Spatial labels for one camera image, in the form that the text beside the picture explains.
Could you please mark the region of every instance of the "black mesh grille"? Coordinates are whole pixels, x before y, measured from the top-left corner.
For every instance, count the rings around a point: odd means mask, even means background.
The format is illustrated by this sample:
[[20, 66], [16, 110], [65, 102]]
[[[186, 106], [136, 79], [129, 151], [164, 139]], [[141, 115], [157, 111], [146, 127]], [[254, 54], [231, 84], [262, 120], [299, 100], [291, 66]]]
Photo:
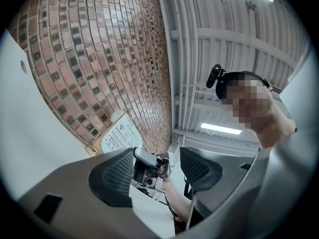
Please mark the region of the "black mesh grille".
[[204, 178], [209, 172], [208, 166], [194, 160], [191, 157], [192, 155], [193, 154], [186, 149], [180, 152], [180, 167], [190, 184]]
[[103, 179], [109, 188], [128, 196], [132, 172], [133, 154], [131, 152], [109, 166], [103, 173]]

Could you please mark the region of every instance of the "white wall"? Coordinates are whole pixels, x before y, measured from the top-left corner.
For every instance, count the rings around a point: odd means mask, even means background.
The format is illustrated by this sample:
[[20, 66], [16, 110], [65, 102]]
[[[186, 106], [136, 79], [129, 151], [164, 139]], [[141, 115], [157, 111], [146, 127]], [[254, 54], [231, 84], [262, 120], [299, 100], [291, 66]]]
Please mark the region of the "white wall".
[[7, 31], [0, 43], [0, 61], [0, 172], [8, 193], [17, 200], [56, 168], [89, 155], [45, 103], [25, 52]]

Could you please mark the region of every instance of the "headset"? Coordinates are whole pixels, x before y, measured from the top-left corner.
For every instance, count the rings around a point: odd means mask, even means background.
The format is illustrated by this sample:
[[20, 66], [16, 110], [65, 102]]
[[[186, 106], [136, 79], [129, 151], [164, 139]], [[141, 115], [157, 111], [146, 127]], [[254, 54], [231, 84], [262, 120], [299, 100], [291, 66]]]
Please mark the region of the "headset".
[[237, 79], [247, 79], [247, 77], [251, 80], [258, 80], [260, 81], [269, 91], [273, 90], [273, 87], [269, 83], [269, 81], [266, 78], [262, 78], [259, 75], [249, 72], [249, 71], [241, 71], [241, 72], [230, 72], [221, 67], [221, 65], [216, 64], [213, 66], [213, 68], [210, 71], [208, 80], [206, 82], [207, 88], [212, 88], [215, 84], [215, 81], [217, 80], [216, 84], [216, 94], [218, 98], [221, 100], [224, 97], [225, 89], [227, 86], [227, 83], [230, 80], [233, 80], [235, 78]]

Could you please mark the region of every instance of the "person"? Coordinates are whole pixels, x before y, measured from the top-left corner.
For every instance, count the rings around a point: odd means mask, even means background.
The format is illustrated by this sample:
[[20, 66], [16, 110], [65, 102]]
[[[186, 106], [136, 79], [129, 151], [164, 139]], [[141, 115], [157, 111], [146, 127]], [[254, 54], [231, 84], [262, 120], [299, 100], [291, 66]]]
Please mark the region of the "person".
[[[264, 84], [268, 81], [261, 79], [252, 73], [229, 74], [223, 77], [222, 84], [217, 83], [216, 94], [233, 117], [255, 134], [263, 149], [294, 133], [296, 125], [276, 104]], [[179, 194], [170, 181], [164, 181], [162, 189], [174, 212], [187, 222], [191, 200]]]

